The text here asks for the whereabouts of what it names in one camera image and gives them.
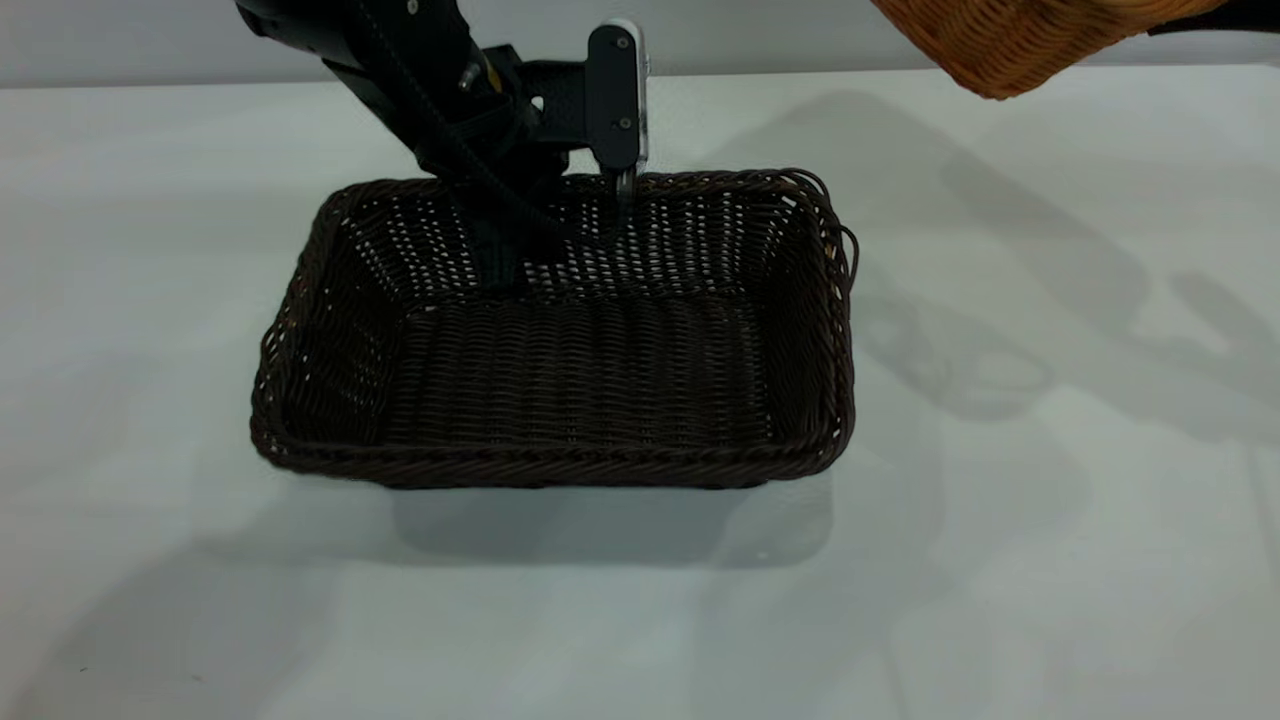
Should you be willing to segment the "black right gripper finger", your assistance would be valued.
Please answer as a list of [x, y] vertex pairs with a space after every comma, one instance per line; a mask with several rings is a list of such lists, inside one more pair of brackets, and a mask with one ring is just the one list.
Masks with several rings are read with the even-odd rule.
[[1279, 35], [1279, 1], [1225, 1], [1212, 10], [1165, 22], [1147, 35], [1207, 31]]

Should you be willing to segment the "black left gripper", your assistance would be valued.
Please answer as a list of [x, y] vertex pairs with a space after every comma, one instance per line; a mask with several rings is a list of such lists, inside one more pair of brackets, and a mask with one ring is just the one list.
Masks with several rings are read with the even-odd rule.
[[[507, 184], [526, 191], [568, 168], [590, 146], [585, 61], [524, 60], [511, 45], [474, 49], [454, 87], [467, 108], [449, 127]], [[522, 283], [526, 263], [547, 256], [540, 211], [529, 201], [468, 187], [470, 252], [489, 293]]]

